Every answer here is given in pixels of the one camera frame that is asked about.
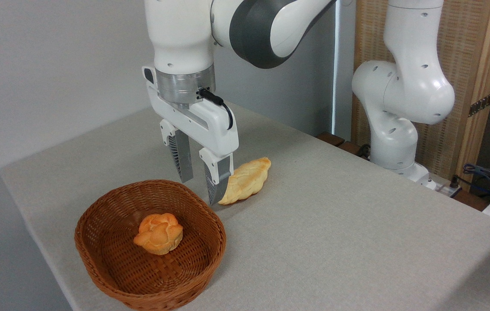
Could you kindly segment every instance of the bread roll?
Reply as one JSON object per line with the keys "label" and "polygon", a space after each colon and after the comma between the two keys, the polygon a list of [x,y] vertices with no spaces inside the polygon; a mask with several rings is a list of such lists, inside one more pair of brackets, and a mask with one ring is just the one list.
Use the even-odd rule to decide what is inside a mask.
{"label": "bread roll", "polygon": [[176,217],[170,213],[152,214],[140,224],[134,243],[151,254],[164,255],[174,250],[183,238],[183,230]]}
{"label": "bread roll", "polygon": [[261,191],[271,164],[268,158],[260,158],[237,168],[229,177],[226,193],[219,204],[235,203]]}

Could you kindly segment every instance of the elongated bread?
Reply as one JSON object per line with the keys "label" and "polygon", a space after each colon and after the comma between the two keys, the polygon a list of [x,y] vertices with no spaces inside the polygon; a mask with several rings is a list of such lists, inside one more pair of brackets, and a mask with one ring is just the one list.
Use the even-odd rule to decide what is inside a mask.
{"label": "elongated bread", "polygon": [[141,222],[140,232],[134,238],[134,243],[151,254],[164,255],[180,244],[183,230],[174,215],[152,214]]}
{"label": "elongated bread", "polygon": [[228,179],[226,193],[219,204],[235,203],[261,191],[264,181],[268,178],[270,166],[271,162],[268,158],[260,158],[235,169]]}

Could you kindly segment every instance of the table surface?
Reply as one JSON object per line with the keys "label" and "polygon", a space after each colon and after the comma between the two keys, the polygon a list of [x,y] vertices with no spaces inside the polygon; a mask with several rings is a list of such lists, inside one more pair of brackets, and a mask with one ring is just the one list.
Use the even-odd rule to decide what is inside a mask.
{"label": "table surface", "polygon": [[[231,105],[235,165],[272,161],[257,195],[215,205],[223,261],[181,310],[490,310],[490,217],[368,161]],[[75,249],[79,217],[101,195],[178,181],[160,117],[143,110],[5,167],[28,231],[76,311],[123,311]],[[195,178],[207,197],[200,146]]]}

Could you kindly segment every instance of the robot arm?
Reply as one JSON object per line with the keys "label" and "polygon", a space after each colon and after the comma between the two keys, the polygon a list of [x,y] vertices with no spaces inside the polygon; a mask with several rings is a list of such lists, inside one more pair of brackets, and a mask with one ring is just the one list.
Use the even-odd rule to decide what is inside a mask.
{"label": "robot arm", "polygon": [[151,104],[182,182],[193,178],[188,138],[204,147],[210,204],[225,194],[239,146],[233,112],[213,94],[215,39],[257,67],[276,67],[332,1],[145,0],[155,55],[142,72]]}
{"label": "robot arm", "polygon": [[411,121],[436,124],[454,105],[454,90],[437,58],[443,0],[389,0],[385,45],[396,63],[367,61],[352,89],[368,116],[370,160],[432,187],[427,169],[415,163],[417,131]]}
{"label": "robot arm", "polygon": [[286,61],[335,0],[215,0],[212,34],[256,67],[269,69]]}

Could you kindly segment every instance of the wicker basket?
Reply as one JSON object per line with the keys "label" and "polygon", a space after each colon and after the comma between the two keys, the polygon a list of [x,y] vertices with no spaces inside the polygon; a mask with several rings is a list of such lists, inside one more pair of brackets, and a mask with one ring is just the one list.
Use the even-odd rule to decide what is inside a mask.
{"label": "wicker basket", "polygon": [[[133,244],[144,217],[167,212],[184,227],[176,249],[158,256]],[[160,180],[103,195],[78,221],[74,239],[95,285],[136,310],[172,310],[195,299],[226,247],[224,227],[206,203],[186,186]]]}

